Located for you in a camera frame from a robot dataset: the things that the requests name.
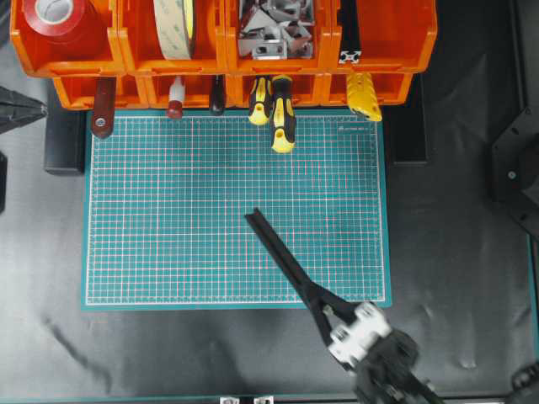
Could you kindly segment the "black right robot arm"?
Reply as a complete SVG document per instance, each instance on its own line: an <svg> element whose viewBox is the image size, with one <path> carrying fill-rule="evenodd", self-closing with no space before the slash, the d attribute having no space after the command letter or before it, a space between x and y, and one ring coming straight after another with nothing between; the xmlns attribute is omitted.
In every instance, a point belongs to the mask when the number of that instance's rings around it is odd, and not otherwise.
<svg viewBox="0 0 539 404"><path fill-rule="evenodd" d="M328 351L354 376L359 403L443 402L413 374L417 343L375 304L350 303L312 281L304 291Z"/></svg>

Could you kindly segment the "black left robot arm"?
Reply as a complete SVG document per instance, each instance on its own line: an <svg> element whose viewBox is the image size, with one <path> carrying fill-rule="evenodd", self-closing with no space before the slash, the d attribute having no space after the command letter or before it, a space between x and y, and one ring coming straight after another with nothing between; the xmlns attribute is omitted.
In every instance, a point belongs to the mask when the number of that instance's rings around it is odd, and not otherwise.
<svg viewBox="0 0 539 404"><path fill-rule="evenodd" d="M47 116L41 101L1 87L1 133L29 125Z"/></svg>

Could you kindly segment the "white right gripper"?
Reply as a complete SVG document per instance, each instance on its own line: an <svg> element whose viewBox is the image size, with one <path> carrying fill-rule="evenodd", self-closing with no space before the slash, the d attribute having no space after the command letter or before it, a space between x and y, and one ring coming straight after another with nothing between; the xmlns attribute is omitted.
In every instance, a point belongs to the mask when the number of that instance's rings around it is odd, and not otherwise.
<svg viewBox="0 0 539 404"><path fill-rule="evenodd" d="M355 369L374 345L390 334L384 313L370 302L357 306L319 284L311 282L309 286L307 306L324 345L343 367ZM332 330L329 316L352 323L339 324Z"/></svg>

